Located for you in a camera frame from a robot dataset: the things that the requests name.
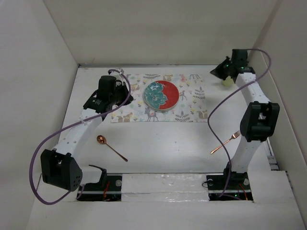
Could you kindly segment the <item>copper fork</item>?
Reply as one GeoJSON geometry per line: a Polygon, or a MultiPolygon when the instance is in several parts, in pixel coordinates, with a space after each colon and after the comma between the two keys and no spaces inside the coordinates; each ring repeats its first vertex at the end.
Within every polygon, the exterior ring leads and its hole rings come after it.
{"type": "MultiPolygon", "coordinates": [[[[240,132],[240,131],[237,131],[236,133],[234,133],[234,134],[230,137],[230,139],[228,139],[227,141],[225,141],[225,142],[223,143],[223,145],[227,144],[228,142],[230,142],[230,141],[233,140],[233,139],[238,138],[240,135],[241,135],[241,132],[240,132]]],[[[222,145],[216,147],[214,150],[212,150],[212,151],[210,152],[210,154],[211,154],[211,155],[214,154],[214,153],[217,152],[221,147],[222,147],[222,145]]]]}

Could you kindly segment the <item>pale yellow mug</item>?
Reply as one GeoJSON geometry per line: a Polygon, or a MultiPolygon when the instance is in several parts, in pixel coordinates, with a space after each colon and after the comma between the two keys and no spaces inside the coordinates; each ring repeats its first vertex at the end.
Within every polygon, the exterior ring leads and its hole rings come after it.
{"type": "Polygon", "coordinates": [[[225,87],[231,87],[234,84],[233,79],[228,76],[225,80],[222,80],[222,85],[225,87]]]}

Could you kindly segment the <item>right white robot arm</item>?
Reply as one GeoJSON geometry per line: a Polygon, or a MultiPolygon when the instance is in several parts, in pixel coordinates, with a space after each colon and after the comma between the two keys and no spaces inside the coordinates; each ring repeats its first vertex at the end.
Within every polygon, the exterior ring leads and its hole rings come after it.
{"type": "Polygon", "coordinates": [[[257,76],[249,65],[248,49],[233,49],[231,57],[226,57],[210,73],[221,80],[230,77],[241,92],[246,104],[246,111],[240,122],[241,139],[233,157],[228,158],[223,186],[232,189],[239,183],[239,176],[247,173],[248,166],[260,145],[274,134],[280,106],[273,103],[262,91],[258,81],[270,70],[257,76]]]}

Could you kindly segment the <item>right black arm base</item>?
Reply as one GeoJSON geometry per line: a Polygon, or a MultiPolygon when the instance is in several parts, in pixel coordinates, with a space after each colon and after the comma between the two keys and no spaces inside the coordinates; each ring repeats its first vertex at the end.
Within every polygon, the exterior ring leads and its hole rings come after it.
{"type": "Polygon", "coordinates": [[[232,172],[228,166],[223,173],[206,175],[202,187],[208,189],[210,201],[253,201],[247,172],[232,172]]]}

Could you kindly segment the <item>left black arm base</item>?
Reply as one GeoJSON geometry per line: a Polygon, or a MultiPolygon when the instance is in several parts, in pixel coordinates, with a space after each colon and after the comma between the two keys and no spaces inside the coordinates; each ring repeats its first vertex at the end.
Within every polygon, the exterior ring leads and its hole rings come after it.
{"type": "Polygon", "coordinates": [[[107,174],[102,182],[87,183],[77,193],[78,201],[119,202],[121,201],[122,174],[107,174]]]}

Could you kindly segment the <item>red and teal plate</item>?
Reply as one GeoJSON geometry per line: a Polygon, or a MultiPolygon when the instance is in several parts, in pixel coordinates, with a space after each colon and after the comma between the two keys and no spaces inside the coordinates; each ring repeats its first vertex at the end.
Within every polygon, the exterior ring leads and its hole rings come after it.
{"type": "Polygon", "coordinates": [[[145,103],[158,111],[170,110],[179,101],[179,90],[171,82],[158,80],[150,83],[143,92],[145,103]]]}

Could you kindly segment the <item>floral white cloth napkin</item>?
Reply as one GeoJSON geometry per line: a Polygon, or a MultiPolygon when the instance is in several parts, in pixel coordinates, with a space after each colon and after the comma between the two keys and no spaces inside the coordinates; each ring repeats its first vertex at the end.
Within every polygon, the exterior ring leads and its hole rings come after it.
{"type": "Polygon", "coordinates": [[[112,123],[124,122],[206,122],[208,118],[204,77],[199,74],[128,74],[133,101],[111,114],[112,123]],[[158,111],[144,100],[144,91],[156,81],[178,89],[172,108],[158,111]]]}

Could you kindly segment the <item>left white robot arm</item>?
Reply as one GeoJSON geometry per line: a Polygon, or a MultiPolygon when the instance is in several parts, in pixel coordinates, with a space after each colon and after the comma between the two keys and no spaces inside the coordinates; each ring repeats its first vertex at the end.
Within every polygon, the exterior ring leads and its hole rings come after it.
{"type": "Polygon", "coordinates": [[[125,82],[112,75],[99,79],[98,89],[83,105],[77,125],[70,128],[65,138],[52,150],[44,150],[40,156],[43,181],[73,192],[80,185],[90,183],[96,190],[107,184],[106,170],[89,165],[80,168],[77,158],[91,133],[112,113],[113,106],[128,105],[133,100],[125,82]]]}

